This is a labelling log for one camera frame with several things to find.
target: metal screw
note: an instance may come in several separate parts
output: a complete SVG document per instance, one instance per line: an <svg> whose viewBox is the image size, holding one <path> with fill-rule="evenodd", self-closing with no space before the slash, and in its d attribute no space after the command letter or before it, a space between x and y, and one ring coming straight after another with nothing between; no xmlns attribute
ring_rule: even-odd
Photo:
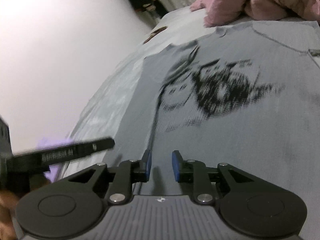
<svg viewBox="0 0 320 240"><path fill-rule="evenodd" d="M110 196L110 200L112 202L121 202L121 201L125 200L125 195L116 193L116 194L113 194Z"/></svg>
<svg viewBox="0 0 320 240"><path fill-rule="evenodd" d="M201 194L197 197L197 199L201 202L210 202L211 200L213 200L213 197L210 194Z"/></svg>
<svg viewBox="0 0 320 240"><path fill-rule="evenodd" d="M166 199L164 197L160 197L157 199L158 202L164 202Z"/></svg>

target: pink comforter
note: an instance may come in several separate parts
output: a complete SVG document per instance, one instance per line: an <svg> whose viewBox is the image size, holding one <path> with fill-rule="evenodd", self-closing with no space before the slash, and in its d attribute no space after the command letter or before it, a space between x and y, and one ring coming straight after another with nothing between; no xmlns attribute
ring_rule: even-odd
<svg viewBox="0 0 320 240"><path fill-rule="evenodd" d="M320 23L320 0L196 0L190 10L206 8L206 27L225 25L242 12L255 20L279 20L294 11L301 18Z"/></svg>

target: gray fabric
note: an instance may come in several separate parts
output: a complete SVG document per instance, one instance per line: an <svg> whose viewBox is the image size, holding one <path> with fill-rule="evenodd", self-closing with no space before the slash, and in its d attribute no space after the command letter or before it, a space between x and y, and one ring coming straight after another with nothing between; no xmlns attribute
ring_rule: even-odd
<svg viewBox="0 0 320 240"><path fill-rule="evenodd" d="M301 37L283 35L288 28ZM316 239L320 70L309 49L320 49L317 31L306 23L248 22L146 58L117 147L104 161L139 159L148 145L153 169L135 189L141 195L182 193L173 150L210 167L230 163L298 194L308 207L302 236Z"/></svg>

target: human hand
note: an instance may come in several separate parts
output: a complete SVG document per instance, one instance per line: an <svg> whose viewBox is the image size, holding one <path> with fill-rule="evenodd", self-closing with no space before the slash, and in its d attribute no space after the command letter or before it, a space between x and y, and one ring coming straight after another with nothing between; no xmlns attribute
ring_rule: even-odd
<svg viewBox="0 0 320 240"><path fill-rule="evenodd" d="M35 175L30 178L30 190L36 190L49 184L50 181L44 175ZM8 190L0 190L0 240L17 239L10 211L13 211L19 198Z"/></svg>

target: purple cloth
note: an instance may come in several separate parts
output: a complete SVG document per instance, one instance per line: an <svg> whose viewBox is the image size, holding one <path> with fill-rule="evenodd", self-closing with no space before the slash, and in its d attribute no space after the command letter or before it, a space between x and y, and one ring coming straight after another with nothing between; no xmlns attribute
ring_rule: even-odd
<svg viewBox="0 0 320 240"><path fill-rule="evenodd" d="M72 144L74 141L72 139L62 139L62 140L49 140L48 138L43 138L37 145L37 149L46 149L52 146L63 146ZM62 164L50 165L50 171L44 173L45 177L49 179L51 182L55 182L57 180L57 176L59 171L62 168Z"/></svg>

